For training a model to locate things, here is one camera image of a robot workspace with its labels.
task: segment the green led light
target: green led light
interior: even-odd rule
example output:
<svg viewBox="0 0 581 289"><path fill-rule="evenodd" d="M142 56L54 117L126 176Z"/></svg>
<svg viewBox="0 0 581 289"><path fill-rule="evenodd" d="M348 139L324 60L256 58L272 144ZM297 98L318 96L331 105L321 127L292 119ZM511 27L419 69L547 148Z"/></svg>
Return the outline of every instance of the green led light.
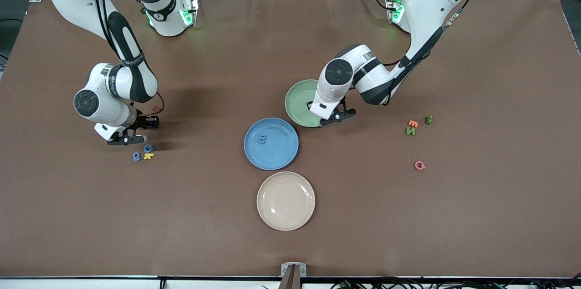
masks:
<svg viewBox="0 0 581 289"><path fill-rule="evenodd" d="M193 21L192 21L192 14L191 13L187 12L187 10L186 11L180 10L180 14L182 16L183 23L186 26L189 26L192 24Z"/></svg>
<svg viewBox="0 0 581 289"><path fill-rule="evenodd" d="M394 12L394 22L398 23L401 21L401 17L403 16L403 12L404 12L404 7L403 5L400 6L400 8Z"/></svg>
<svg viewBox="0 0 581 289"><path fill-rule="evenodd" d="M149 20L149 26L153 26L153 22L151 21L151 16L149 16L149 12L145 11L145 15L147 16L147 19Z"/></svg>

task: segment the blue plate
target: blue plate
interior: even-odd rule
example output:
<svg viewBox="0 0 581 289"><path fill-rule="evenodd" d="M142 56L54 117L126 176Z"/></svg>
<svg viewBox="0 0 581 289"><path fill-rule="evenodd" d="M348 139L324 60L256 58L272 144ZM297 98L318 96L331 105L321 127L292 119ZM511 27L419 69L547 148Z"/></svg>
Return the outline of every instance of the blue plate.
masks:
<svg viewBox="0 0 581 289"><path fill-rule="evenodd" d="M244 153L263 170L278 170L295 159L299 136L290 123L278 118L262 119L244 137Z"/></svg>

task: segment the white robotic arm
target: white robotic arm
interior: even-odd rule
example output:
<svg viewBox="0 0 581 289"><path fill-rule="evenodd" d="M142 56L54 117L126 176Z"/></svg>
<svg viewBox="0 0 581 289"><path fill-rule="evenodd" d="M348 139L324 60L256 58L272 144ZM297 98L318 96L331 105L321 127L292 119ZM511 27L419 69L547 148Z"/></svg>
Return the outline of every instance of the white robotic arm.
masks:
<svg viewBox="0 0 581 289"><path fill-rule="evenodd" d="M187 27L176 8L177 0L149 0L149 8L160 2L173 5L161 10L164 20L158 32L179 34ZM110 0L52 0L60 14L72 24L106 39L118 55L120 64L97 64L83 89L74 97L75 110L96 123L95 130L111 145L145 142L136 136L137 128L157 128L158 117L143 115L125 100L145 103L158 92L158 81L149 68L129 23ZM127 132L133 130L133 136Z"/></svg>
<svg viewBox="0 0 581 289"><path fill-rule="evenodd" d="M353 109L337 109L340 103L345 105L345 94L351 85L366 103L387 105L401 82L429 55L446 27L461 12L444 27L446 16L461 0L386 1L389 2L390 21L411 34L409 49L392 70L387 70L367 45L351 45L341 51L321 72L310 106L310 111L322 118L321 126L355 115ZM337 73L336 68L346 72Z"/></svg>

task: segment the brown table surface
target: brown table surface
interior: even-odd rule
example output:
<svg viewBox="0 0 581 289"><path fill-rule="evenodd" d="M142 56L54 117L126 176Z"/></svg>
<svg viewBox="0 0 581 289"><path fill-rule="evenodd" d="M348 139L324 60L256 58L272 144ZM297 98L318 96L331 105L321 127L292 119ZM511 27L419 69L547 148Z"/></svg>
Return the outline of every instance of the brown table surface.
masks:
<svg viewBox="0 0 581 289"><path fill-rule="evenodd" d="M156 148L110 147L73 96L107 43L32 4L0 83L0 274L572 276L581 260L581 73L558 0L472 0L388 107L327 128L295 124L317 206L296 231L256 211L242 142L289 120L287 90L338 51L384 62L409 37L371 0L202 0L197 27L151 29L112 0L156 72ZM149 109L156 102L147 105ZM433 124L422 123L433 115ZM410 120L421 124L405 135ZM415 161L427 170L416 171Z"/></svg>

